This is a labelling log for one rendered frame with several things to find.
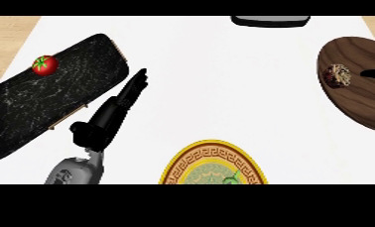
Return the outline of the red tomato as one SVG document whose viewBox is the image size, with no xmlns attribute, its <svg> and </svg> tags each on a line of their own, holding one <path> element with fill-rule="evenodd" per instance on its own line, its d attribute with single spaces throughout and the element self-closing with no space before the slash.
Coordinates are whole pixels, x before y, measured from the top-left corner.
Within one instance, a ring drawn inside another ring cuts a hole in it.
<svg viewBox="0 0 375 227">
<path fill-rule="evenodd" d="M 40 76 L 52 75 L 60 67 L 60 61 L 54 56 L 42 56 L 33 63 L 33 71 Z"/>
</svg>

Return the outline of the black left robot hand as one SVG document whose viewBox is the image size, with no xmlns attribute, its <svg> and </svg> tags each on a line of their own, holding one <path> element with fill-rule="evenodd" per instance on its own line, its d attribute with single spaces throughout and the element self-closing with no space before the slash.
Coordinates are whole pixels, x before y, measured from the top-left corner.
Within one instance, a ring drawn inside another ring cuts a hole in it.
<svg viewBox="0 0 375 227">
<path fill-rule="evenodd" d="M 117 96 L 105 101 L 88 122 L 76 122 L 71 126 L 74 143 L 101 152 L 110 145 L 119 132 L 128 111 L 131 110 L 142 90 L 148 86 L 147 69 L 131 79 Z"/>
</svg>

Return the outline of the brown wooden plate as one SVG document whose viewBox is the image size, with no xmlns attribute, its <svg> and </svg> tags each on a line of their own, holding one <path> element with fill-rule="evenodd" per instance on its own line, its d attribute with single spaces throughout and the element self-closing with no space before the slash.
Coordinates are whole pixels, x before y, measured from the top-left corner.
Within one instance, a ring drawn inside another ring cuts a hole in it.
<svg viewBox="0 0 375 227">
<path fill-rule="evenodd" d="M 334 64 L 349 68 L 351 84 L 333 88 L 324 73 Z M 361 125 L 375 130 L 375 78 L 361 75 L 375 69 L 375 41 L 361 37 L 342 37 L 322 47 L 317 60 L 317 73 L 322 90 L 340 111 Z"/>
</svg>

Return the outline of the brown cupcake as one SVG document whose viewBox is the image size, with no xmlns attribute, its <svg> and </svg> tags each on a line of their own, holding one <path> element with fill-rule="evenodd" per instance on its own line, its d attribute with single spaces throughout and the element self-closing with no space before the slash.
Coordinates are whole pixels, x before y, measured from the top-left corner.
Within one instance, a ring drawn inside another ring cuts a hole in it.
<svg viewBox="0 0 375 227">
<path fill-rule="evenodd" d="M 333 64 L 324 71 L 324 81 L 331 88 L 343 88 L 351 85 L 352 73 L 343 64 Z"/>
</svg>

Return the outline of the dark grey appliance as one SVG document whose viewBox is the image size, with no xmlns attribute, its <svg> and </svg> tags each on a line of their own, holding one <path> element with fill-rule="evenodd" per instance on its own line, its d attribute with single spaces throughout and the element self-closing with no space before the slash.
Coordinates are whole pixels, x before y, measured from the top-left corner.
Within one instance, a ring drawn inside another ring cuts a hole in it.
<svg viewBox="0 0 375 227">
<path fill-rule="evenodd" d="M 303 27 L 309 22 L 309 16 L 234 16 L 237 25 L 263 28 Z"/>
</svg>

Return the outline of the black marble cutting board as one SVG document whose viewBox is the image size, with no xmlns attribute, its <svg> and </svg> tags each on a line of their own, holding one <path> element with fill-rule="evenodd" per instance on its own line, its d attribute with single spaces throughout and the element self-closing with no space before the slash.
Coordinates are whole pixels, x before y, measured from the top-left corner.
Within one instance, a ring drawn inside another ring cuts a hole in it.
<svg viewBox="0 0 375 227">
<path fill-rule="evenodd" d="M 105 34 L 55 54 L 60 66 L 40 76 L 32 68 L 0 83 L 0 160 L 15 153 L 126 79 L 129 66 Z"/>
</svg>

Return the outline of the yellow patterned bowl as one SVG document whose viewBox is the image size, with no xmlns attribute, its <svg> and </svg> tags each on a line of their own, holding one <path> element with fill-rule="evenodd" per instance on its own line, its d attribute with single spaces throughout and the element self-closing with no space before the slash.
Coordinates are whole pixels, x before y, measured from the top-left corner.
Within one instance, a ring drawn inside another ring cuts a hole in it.
<svg viewBox="0 0 375 227">
<path fill-rule="evenodd" d="M 268 184 L 255 159 L 234 144 L 203 140 L 172 159 L 162 184 Z"/>
</svg>

